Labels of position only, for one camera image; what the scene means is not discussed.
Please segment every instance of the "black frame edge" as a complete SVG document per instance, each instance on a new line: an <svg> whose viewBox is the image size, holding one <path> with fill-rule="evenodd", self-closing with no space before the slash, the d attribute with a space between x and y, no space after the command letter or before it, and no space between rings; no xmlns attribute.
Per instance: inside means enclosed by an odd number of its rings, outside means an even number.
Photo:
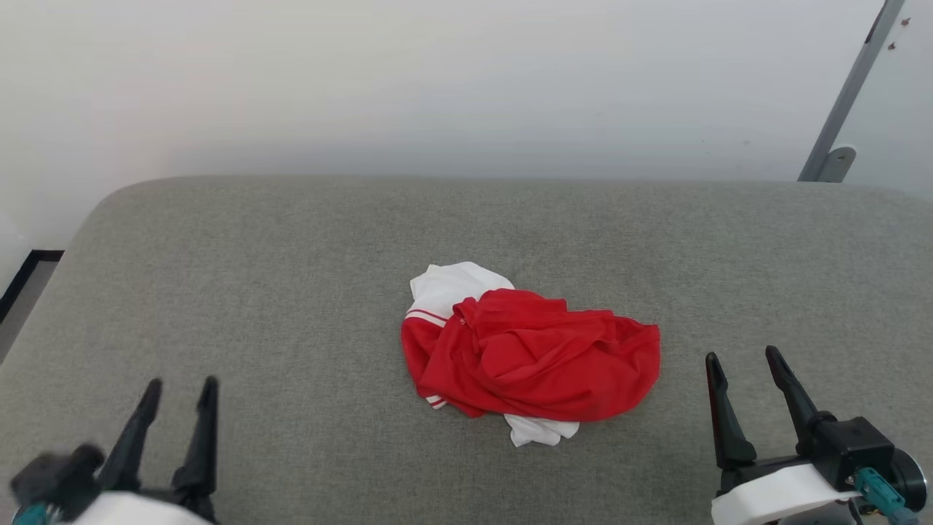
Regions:
<svg viewBox="0 0 933 525"><path fill-rule="evenodd" d="M20 296L22 288L26 286L26 281L33 274L35 267L39 263L57 263L62 259L63 254L64 251L60 249L34 249L29 252L26 260L20 266L20 271L16 273L13 281L9 283L3 297L0 297L0 322L7 318L9 309L13 307L16 298Z"/></svg>

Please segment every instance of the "gray sofa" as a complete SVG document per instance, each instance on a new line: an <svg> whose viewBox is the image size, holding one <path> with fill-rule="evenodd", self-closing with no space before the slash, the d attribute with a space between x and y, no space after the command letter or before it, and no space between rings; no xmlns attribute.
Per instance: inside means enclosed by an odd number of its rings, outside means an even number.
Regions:
<svg viewBox="0 0 933 525"><path fill-rule="evenodd" d="M398 342L408 282L474 261L520 288L661 326L635 410L557 447L434 411ZM933 206L816 183L185 177L87 219L0 366L0 477L111 447L165 382L142 476L180 465L221 383L216 512L254 523L707 523L703 356L760 457L795 435L763 351L820 408L933 468ZM0 513L14 506L0 495Z"/></svg>

